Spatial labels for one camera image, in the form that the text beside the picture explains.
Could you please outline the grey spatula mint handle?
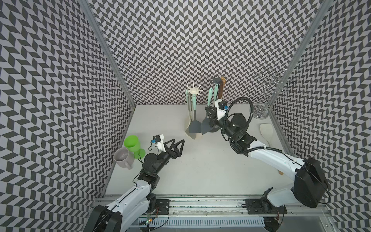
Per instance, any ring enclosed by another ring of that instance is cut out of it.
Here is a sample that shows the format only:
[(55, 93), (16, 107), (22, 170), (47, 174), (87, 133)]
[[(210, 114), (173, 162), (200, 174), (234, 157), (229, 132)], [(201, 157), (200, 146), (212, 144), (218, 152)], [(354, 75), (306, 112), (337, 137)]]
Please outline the grey spatula mint handle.
[[(210, 88), (209, 93), (208, 93), (207, 107), (210, 106), (212, 95), (213, 95), (213, 88)], [(208, 118), (208, 113), (206, 112), (206, 116), (205, 116), (205, 118), (204, 118), (204, 120), (202, 121), (202, 124), (201, 124), (202, 135), (208, 133), (211, 130), (211, 127), (210, 127), (209, 123), (210, 123), (210, 119)]]

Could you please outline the cream spatula wooden handle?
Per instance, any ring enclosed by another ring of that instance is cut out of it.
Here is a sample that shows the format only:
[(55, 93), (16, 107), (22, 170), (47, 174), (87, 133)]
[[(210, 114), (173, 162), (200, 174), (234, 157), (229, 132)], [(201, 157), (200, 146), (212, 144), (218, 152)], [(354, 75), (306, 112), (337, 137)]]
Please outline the cream spatula wooden handle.
[(265, 139), (265, 144), (269, 147), (274, 148), (274, 144), (272, 143), (273, 139), (273, 125), (268, 123), (260, 124), (260, 133), (262, 137)]

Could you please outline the grey turner mint handle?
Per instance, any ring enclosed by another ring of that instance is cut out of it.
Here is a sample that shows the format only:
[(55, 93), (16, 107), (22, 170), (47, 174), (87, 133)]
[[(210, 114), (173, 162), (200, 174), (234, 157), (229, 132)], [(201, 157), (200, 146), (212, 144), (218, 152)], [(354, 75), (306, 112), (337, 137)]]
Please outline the grey turner mint handle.
[(188, 127), (190, 133), (201, 133), (201, 122), (197, 120), (196, 115), (196, 95), (191, 94), (191, 123)]

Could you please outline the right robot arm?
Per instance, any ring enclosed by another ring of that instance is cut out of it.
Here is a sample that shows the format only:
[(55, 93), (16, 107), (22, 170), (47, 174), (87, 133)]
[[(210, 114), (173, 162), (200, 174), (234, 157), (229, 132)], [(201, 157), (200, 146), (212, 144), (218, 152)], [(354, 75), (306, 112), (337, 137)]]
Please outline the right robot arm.
[(301, 203), (316, 208), (323, 203), (328, 192), (328, 181), (319, 161), (301, 159), (285, 154), (283, 151), (267, 146), (247, 133), (248, 120), (241, 113), (227, 118), (227, 111), (219, 107), (205, 107), (211, 127), (219, 127), (228, 137), (235, 153), (260, 160), (289, 177), (292, 183), (281, 188), (268, 188), (260, 198), (263, 212), (270, 212), (286, 204)]

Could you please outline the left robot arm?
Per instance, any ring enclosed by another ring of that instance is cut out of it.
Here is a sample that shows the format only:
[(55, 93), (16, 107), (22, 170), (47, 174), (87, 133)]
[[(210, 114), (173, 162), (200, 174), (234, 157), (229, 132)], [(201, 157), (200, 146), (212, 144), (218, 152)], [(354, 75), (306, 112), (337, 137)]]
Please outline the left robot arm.
[(98, 205), (92, 210), (85, 232), (125, 232), (141, 215), (159, 211), (153, 193), (160, 180), (158, 173), (170, 159), (181, 157), (185, 140), (154, 139), (151, 144), (157, 147), (158, 154), (145, 155), (137, 180), (126, 193), (107, 206)]

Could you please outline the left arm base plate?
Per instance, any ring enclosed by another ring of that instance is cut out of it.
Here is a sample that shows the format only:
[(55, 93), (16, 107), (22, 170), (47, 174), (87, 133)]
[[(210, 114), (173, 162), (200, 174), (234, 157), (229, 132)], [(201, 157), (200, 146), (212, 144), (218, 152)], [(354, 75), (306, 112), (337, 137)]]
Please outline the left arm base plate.
[(168, 215), (168, 210), (170, 208), (170, 199), (156, 199), (149, 201), (149, 208), (147, 209), (147, 214), (152, 215)]

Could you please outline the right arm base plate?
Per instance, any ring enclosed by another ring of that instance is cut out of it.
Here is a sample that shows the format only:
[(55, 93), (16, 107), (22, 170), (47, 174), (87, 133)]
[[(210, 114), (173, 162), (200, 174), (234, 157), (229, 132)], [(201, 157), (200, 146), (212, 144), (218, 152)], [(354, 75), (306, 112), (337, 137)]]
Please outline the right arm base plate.
[(245, 208), (250, 215), (284, 215), (288, 213), (285, 206), (275, 207), (267, 200), (262, 201), (261, 199), (245, 199), (242, 208)]

